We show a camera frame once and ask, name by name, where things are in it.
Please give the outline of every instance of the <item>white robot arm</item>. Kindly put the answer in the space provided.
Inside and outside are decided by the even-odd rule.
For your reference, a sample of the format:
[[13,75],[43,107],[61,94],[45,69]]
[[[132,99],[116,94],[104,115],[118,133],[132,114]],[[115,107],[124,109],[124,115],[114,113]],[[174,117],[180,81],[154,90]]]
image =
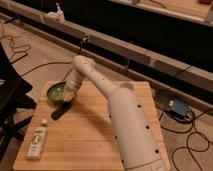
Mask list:
[[70,100],[87,77],[108,101],[108,111],[116,135],[123,167],[127,171],[166,171],[167,168],[154,140],[133,86],[115,86],[84,56],[74,58],[74,69],[65,86],[65,101]]

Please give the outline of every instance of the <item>gray floor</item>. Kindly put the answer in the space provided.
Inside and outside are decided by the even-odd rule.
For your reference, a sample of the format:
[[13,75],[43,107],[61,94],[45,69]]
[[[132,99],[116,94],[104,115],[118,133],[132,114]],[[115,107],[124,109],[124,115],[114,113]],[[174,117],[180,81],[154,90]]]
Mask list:
[[[41,37],[36,36],[35,34],[32,34],[30,32],[27,32],[26,30],[23,30],[20,27],[14,26],[12,24],[3,24],[5,34],[12,35],[12,36],[19,36],[22,34],[20,38],[15,39],[15,45],[23,45],[23,44],[29,44],[31,45],[31,49],[29,50],[29,55],[18,61],[14,64],[15,69],[18,71],[18,73],[23,74],[30,70],[31,68],[38,66],[43,63],[47,62],[53,62],[53,61],[71,61],[72,58],[76,55],[75,53],[64,49],[63,47],[60,47],[52,42],[49,42]],[[3,39],[2,44],[6,49],[6,52],[8,56],[11,56],[12,52],[9,48],[9,41]],[[42,67],[40,69],[37,69],[33,71],[32,73],[24,76],[24,78],[30,82],[33,85],[33,90],[29,93],[29,96],[33,97],[35,101],[38,101],[39,95],[42,89],[42,86],[45,84],[46,81],[49,80],[61,80],[64,75],[67,73],[67,71],[70,69],[71,66],[69,65],[49,65]],[[103,66],[97,65],[96,68],[105,74],[108,78],[111,80],[130,80],[129,78],[120,75],[108,68],[105,68]],[[26,115],[33,114],[33,111],[27,111],[23,113],[21,116],[17,117],[17,120],[22,119]],[[175,123],[168,117],[163,117],[161,124],[165,127],[175,129],[175,130],[184,130],[187,129],[188,126],[183,126],[180,124]],[[196,126],[198,130],[200,130],[202,133],[204,133],[211,141],[213,141],[213,118],[205,115],[201,117],[197,122]],[[175,170],[171,155],[174,149],[186,146],[186,138],[188,134],[175,134],[168,131],[163,130],[163,135],[166,142],[167,151],[170,158],[171,163],[171,171]],[[3,158],[3,160],[0,163],[0,171],[11,171],[13,162],[16,158],[16,154],[18,152],[19,141],[16,139],[13,139],[9,145],[9,148],[7,149],[7,152]],[[206,146],[206,142],[201,139],[198,135],[194,135],[192,139],[190,140],[190,146],[197,149],[203,149]],[[210,149],[207,152],[203,153],[196,153],[193,152],[194,156],[197,158],[199,163],[201,164],[204,171],[211,171],[213,170],[213,148],[210,146]],[[189,155],[189,152],[187,150],[181,150],[177,152],[175,156],[175,161],[177,166],[181,171],[186,170],[192,170],[192,171],[198,171],[200,170],[196,163],[193,161],[192,157]]]

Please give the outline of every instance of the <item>black chair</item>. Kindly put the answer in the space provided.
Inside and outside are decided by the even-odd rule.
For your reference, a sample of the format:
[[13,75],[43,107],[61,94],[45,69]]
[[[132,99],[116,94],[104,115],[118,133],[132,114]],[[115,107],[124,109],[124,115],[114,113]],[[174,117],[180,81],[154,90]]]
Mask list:
[[13,68],[0,43],[0,161],[12,137],[23,140],[21,130],[31,117],[14,123],[13,116],[17,108],[35,109],[36,103],[26,95],[32,86]]

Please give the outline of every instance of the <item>table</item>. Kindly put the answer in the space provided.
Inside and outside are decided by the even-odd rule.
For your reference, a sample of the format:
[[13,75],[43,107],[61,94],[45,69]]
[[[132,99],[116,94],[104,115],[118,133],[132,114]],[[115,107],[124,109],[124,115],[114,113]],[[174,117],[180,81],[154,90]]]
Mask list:
[[205,18],[210,5],[201,4],[198,0],[155,0],[157,3],[154,3],[150,0],[141,0],[141,4],[162,7],[158,3],[163,4],[168,10],[180,12],[183,14],[194,15],[198,17]]
[[[89,81],[84,81],[74,100],[72,108],[59,120],[50,115],[58,104],[46,97],[48,88],[54,82],[47,82],[43,88],[35,114],[26,132],[14,163],[17,171],[121,171],[123,170],[114,134],[107,112],[105,98]],[[148,82],[132,82],[135,93],[148,117],[160,151],[170,168],[162,132]],[[48,120],[48,135],[39,161],[26,159],[33,132],[43,118]]]

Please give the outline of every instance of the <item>cable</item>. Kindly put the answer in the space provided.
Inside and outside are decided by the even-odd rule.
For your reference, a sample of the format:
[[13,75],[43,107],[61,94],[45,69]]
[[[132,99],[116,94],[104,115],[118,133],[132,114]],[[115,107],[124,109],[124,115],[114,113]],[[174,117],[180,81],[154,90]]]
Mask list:
[[[189,113],[191,114],[191,116],[189,117],[190,120],[188,121],[188,123],[184,123],[184,122],[183,122],[184,124],[189,124],[189,123],[191,122],[191,127],[190,127],[190,129],[188,129],[187,131],[180,132],[180,131],[171,130],[171,129],[168,129],[168,128],[165,128],[165,127],[161,126],[161,128],[163,128],[163,129],[165,129],[165,130],[167,130],[167,131],[169,131],[169,132],[178,133],[178,134],[182,134],[182,133],[184,133],[184,132],[185,132],[185,133],[188,133],[188,132],[190,132],[190,131],[192,130],[192,128],[195,129],[194,132],[191,132],[191,133],[187,136],[187,139],[186,139],[186,146],[178,147],[177,149],[175,149],[175,150],[172,152],[172,163],[173,163],[174,167],[176,168],[176,170],[179,171],[180,169],[178,168],[178,166],[177,166],[177,164],[176,164],[176,162],[175,162],[175,154],[176,154],[178,151],[182,150],[182,149],[186,149],[186,150],[189,152],[189,154],[190,154],[190,156],[192,157],[192,159],[195,161],[196,165],[199,167],[199,169],[200,169],[201,171],[203,171],[203,168],[201,167],[200,163],[197,161],[197,159],[195,158],[195,156],[194,156],[194,154],[193,154],[192,152],[206,152],[206,151],[210,148],[210,145],[213,145],[213,142],[211,142],[205,134],[203,134],[202,132],[198,131],[198,129],[196,128],[196,121],[197,121],[198,118],[200,118],[201,116],[203,116],[204,114],[206,114],[207,112],[209,112],[209,111],[211,111],[211,110],[213,110],[213,108],[209,108],[209,109],[207,109],[206,111],[204,111],[204,112],[198,114],[197,116],[195,116],[194,111],[193,111],[192,109],[190,109],[190,110],[189,110]],[[165,115],[165,113],[162,112],[162,113],[161,113],[161,116],[159,117],[159,121],[162,120],[162,118],[163,118],[164,115]],[[199,135],[205,142],[207,142],[207,146],[206,146],[204,149],[201,149],[201,150],[195,149],[195,148],[192,148],[192,147],[189,145],[190,139],[191,139],[194,135],[196,135],[196,134]]]
[[[87,44],[89,41],[89,37],[88,36],[85,36],[81,42],[80,42],[80,46],[79,46],[79,49],[78,49],[78,52],[77,52],[77,55],[80,55],[81,54],[81,51],[83,49],[83,46],[85,44]],[[73,70],[73,67],[66,73],[66,75],[64,76],[64,78],[61,80],[61,81],[65,81],[65,79],[67,78],[67,76],[70,74],[70,72]]]
[[[189,145],[189,140],[190,140],[190,138],[191,138],[193,135],[195,135],[195,134],[200,135],[200,137],[202,137],[204,140],[206,140],[206,142],[207,142],[207,147],[206,147],[206,148],[201,149],[201,150],[198,150],[198,149],[194,149],[194,148],[190,147],[190,145]],[[173,163],[174,167],[176,168],[176,170],[180,170],[180,169],[177,167],[177,164],[176,164],[176,162],[175,162],[175,154],[176,154],[177,151],[179,151],[179,150],[181,150],[181,149],[187,149],[188,152],[189,152],[189,154],[191,155],[192,159],[195,161],[195,163],[196,163],[197,166],[199,167],[199,169],[200,169],[201,171],[203,171],[201,165],[199,164],[199,162],[197,161],[197,159],[196,159],[195,156],[193,155],[192,151],[194,151],[194,152],[206,152],[206,151],[209,149],[209,147],[210,147],[210,143],[209,143],[209,141],[207,140],[207,137],[206,137],[203,133],[197,132],[197,131],[196,131],[196,132],[191,132],[191,133],[188,135],[188,137],[187,137],[186,146],[179,147],[179,148],[175,149],[175,150],[172,152],[172,163]]]
[[38,69],[38,68],[43,67],[43,66],[55,65],[55,64],[71,64],[71,63],[72,63],[72,61],[70,61],[70,62],[48,62],[48,63],[42,64],[42,65],[39,65],[39,66],[36,66],[36,67],[30,69],[29,71],[27,71],[27,72],[21,74],[21,77],[24,77],[25,75],[31,73],[32,71],[34,71],[34,70],[36,70],[36,69]]
[[[186,67],[185,69],[182,69],[182,70],[178,71],[177,73],[175,73],[174,75],[172,75],[172,77],[177,78],[178,75],[180,75],[180,74],[183,73],[183,72],[186,72],[186,71],[189,70],[192,66],[193,66],[193,65],[189,65],[189,66]],[[172,87],[169,86],[169,87],[166,88],[166,89],[157,90],[157,91],[156,91],[156,94],[157,94],[157,93],[161,93],[161,92],[171,92],[171,89],[172,89]]]
[[189,133],[193,129],[193,127],[194,127],[194,120],[193,120],[194,115],[193,114],[192,114],[192,116],[190,118],[190,121],[184,120],[185,122],[184,121],[181,122],[180,120],[178,120],[175,117],[172,117],[171,115],[169,115],[166,112],[162,112],[159,120],[161,120],[163,118],[164,114],[167,114],[167,116],[169,116],[171,119],[175,120],[176,122],[178,122],[180,124],[190,124],[190,127],[187,130],[184,130],[184,131],[173,130],[173,129],[170,129],[170,128],[167,128],[167,127],[164,127],[164,126],[161,125],[161,128],[164,129],[164,130],[166,130],[166,131],[169,131],[169,132],[172,132],[172,133],[176,133],[176,134],[186,134],[186,133]]
[[6,40],[9,40],[9,47],[12,51],[12,55],[11,57],[9,58],[9,60],[11,61],[14,56],[16,56],[17,54],[23,54],[20,58],[22,59],[23,57],[27,56],[28,55],[28,51],[31,49],[31,46],[30,45],[21,45],[21,46],[15,46],[15,39],[19,39],[23,34],[25,34],[26,32],[23,32],[21,33],[20,35],[18,36],[11,36],[11,35],[6,35],[5,34],[5,30],[4,30],[4,26],[1,22],[1,30],[2,30],[2,35],[0,37],[0,41],[3,40],[3,39],[6,39]]

